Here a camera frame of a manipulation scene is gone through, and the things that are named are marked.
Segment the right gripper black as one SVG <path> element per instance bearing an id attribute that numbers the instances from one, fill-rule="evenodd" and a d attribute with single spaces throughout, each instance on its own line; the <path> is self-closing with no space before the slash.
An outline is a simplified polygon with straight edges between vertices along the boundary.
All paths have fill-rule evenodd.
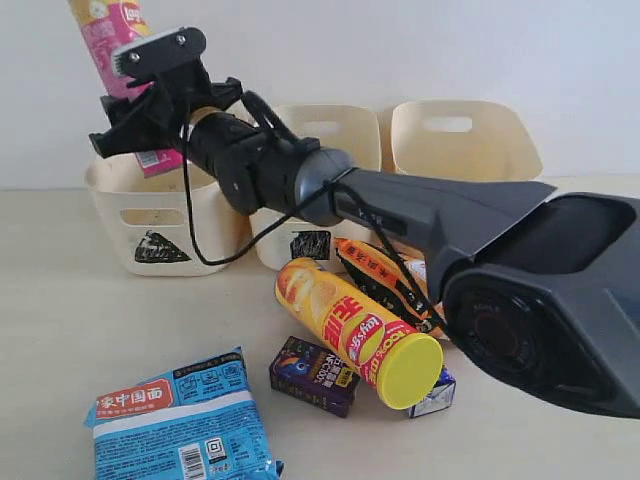
<path id="1" fill-rule="evenodd" d="M 166 150 L 180 143 L 181 129 L 204 107 L 225 111 L 240 100 L 240 80 L 213 82 L 200 60 L 185 63 L 150 79 L 137 98 L 100 98 L 110 122 L 103 133 L 91 133 L 94 151 L 103 159 L 116 155 Z"/>

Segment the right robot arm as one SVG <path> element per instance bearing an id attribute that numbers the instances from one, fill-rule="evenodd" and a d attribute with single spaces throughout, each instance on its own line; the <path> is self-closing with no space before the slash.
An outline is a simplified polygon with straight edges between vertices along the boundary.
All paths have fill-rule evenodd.
<path id="1" fill-rule="evenodd" d="M 104 99 L 111 127 L 91 138 L 100 156 L 174 148 L 241 214 L 351 220 L 419 250 L 422 300 L 443 306 L 443 330 L 474 365 L 569 410 L 638 417 L 637 199 L 358 169 L 295 136 L 237 80 L 211 82 L 198 60 L 132 55 L 114 73 L 140 94 Z"/>

